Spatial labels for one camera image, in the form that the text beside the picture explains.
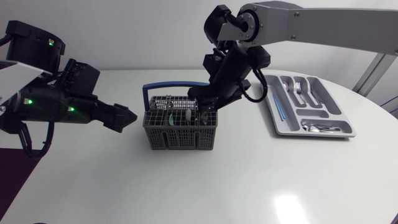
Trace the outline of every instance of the gray plastic basket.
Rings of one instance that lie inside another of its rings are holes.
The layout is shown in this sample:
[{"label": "gray plastic basket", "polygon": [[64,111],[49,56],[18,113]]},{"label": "gray plastic basket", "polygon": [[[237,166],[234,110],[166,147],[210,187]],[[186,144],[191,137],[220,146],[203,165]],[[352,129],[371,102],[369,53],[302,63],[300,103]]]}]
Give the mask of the gray plastic basket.
[{"label": "gray plastic basket", "polygon": [[[148,101],[147,91],[172,86],[208,85],[196,82],[161,82],[142,87],[146,112],[144,127],[152,149],[212,150],[217,127],[217,112],[206,111],[207,122],[200,119],[198,105],[187,96],[153,96]],[[185,115],[190,110],[190,121]]]}]

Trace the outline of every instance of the basket handle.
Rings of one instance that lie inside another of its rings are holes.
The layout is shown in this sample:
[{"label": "basket handle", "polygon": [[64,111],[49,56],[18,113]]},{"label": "basket handle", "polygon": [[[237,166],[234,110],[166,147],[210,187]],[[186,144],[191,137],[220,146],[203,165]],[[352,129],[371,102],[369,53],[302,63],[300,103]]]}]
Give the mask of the basket handle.
[{"label": "basket handle", "polygon": [[144,86],[142,86],[142,95],[144,97],[145,111],[149,111],[148,90],[153,90],[156,88],[165,88],[165,87],[195,87],[195,86],[206,86],[206,85],[209,85],[209,83],[187,82],[187,81],[157,82],[157,83],[145,84]]}]

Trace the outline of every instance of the table surface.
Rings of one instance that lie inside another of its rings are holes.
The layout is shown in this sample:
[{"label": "table surface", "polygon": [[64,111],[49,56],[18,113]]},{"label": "table surface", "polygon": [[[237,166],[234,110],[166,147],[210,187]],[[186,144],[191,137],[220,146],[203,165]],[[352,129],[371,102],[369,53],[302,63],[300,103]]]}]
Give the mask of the table surface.
[{"label": "table surface", "polygon": [[[219,110],[212,151],[153,151],[142,127],[142,86],[207,79],[204,70],[103,71],[94,94],[128,106],[138,120],[122,134],[99,121],[56,124],[49,153],[1,223],[391,223],[398,120],[325,80],[355,138],[279,136],[266,102],[242,99]],[[256,85],[248,93],[261,95]],[[29,127],[41,148],[47,125]],[[0,138],[1,147],[20,147],[17,136]]]}]

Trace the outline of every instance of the cutlery tray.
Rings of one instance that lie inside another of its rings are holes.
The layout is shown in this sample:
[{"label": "cutlery tray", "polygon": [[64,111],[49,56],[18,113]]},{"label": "cutlery tray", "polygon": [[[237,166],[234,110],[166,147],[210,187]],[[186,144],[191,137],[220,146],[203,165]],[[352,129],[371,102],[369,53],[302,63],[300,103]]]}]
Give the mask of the cutlery tray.
[{"label": "cutlery tray", "polygon": [[[296,75],[265,75],[268,84],[266,101],[278,134],[288,136],[319,136],[333,138],[352,138],[356,133],[348,118],[317,77]],[[297,93],[296,83],[301,85],[301,95]],[[275,98],[279,102],[279,113]],[[306,126],[329,126],[339,131],[310,132]]]}]

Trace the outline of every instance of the cable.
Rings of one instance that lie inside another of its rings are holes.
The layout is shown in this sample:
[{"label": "cable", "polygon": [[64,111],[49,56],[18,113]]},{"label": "cable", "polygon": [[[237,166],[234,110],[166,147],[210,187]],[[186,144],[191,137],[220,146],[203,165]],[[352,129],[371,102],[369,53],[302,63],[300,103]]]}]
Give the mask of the cable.
[{"label": "cable", "polygon": [[397,110],[398,110],[398,108],[396,108],[396,109],[394,109],[394,110],[390,111],[390,113],[392,113],[392,112],[395,112],[395,111],[397,111]]},{"label": "cable", "polygon": [[0,47],[3,46],[4,44],[8,43],[12,39],[12,36],[9,34],[6,34],[2,39],[0,39]]},{"label": "cable", "polygon": [[255,69],[253,69],[253,72],[256,75],[256,77],[259,79],[259,81],[261,82],[262,89],[263,89],[262,96],[259,99],[253,99],[246,93],[246,90],[243,87],[242,81],[240,81],[238,83],[238,85],[239,85],[239,89],[241,90],[244,97],[246,97],[246,99],[248,99],[250,102],[253,102],[253,103],[259,103],[262,100],[264,100],[265,97],[267,96],[268,86],[267,86],[266,78],[264,77],[264,75],[262,74],[262,72],[260,70],[257,71]]},{"label": "cable", "polygon": [[27,156],[36,160],[36,159],[42,158],[49,151],[51,142],[52,142],[52,138],[53,138],[53,134],[54,134],[54,122],[50,121],[49,128],[47,130],[47,138],[46,138],[45,142],[43,142],[44,146],[38,154],[33,153],[32,140],[30,138],[29,130],[27,129],[27,125],[23,122],[21,122],[21,130],[19,131],[19,139],[21,140],[22,148],[25,151],[25,153],[27,154]]},{"label": "cable", "polygon": [[394,97],[393,99],[391,99],[391,100],[389,100],[389,101],[387,101],[387,102],[383,103],[383,104],[382,104],[382,105],[380,105],[380,106],[384,106],[384,105],[386,105],[386,104],[390,103],[391,101],[393,101],[393,100],[394,100],[394,99],[396,99],[396,98],[398,98],[398,96],[396,96],[396,97]]}]

